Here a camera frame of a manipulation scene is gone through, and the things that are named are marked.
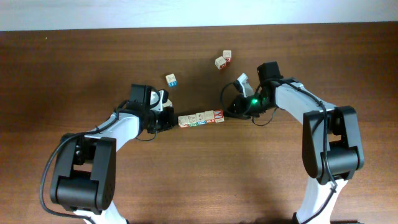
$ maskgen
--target brown table surface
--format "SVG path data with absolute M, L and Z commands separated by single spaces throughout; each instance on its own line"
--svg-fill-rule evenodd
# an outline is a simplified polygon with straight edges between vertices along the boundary
M 244 72 L 256 86 L 257 66 L 276 60 L 284 77 L 358 113 L 365 166 L 331 219 L 397 223 L 397 40 L 398 23 L 0 32 L 1 222 L 83 223 L 43 211 L 44 165 L 64 133 L 101 124 L 130 84 L 165 88 L 179 113 L 215 110 L 226 83 Z M 233 61 L 219 71 L 226 49 Z M 178 87 L 167 87 L 169 73 Z M 307 184 L 301 151 L 302 126 L 285 111 L 265 128 L 228 118 L 175 128 L 124 145 L 113 199 L 135 223 L 290 219 Z M 63 211 L 49 182 L 46 202 Z

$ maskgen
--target black bracket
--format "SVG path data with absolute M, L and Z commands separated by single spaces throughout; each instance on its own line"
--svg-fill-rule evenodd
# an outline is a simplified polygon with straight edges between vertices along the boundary
M 93 162 L 91 172 L 73 165 Z M 86 210 L 96 215 L 113 199 L 116 178 L 116 139 L 75 139 L 57 157 L 50 189 L 53 203 L 67 211 Z
M 311 111 L 303 116 L 303 151 L 305 170 L 312 178 L 325 185 L 330 181 L 322 161 L 323 112 Z M 356 170 L 364 165 L 364 155 L 354 108 L 337 107 L 328 112 L 328 132 L 340 135 L 339 141 L 327 144 L 328 162 L 333 176 L 352 179 Z

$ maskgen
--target white wall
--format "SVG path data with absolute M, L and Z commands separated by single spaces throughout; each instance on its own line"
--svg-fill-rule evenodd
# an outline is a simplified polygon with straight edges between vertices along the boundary
M 398 0 L 0 0 L 0 30 L 398 21 Z

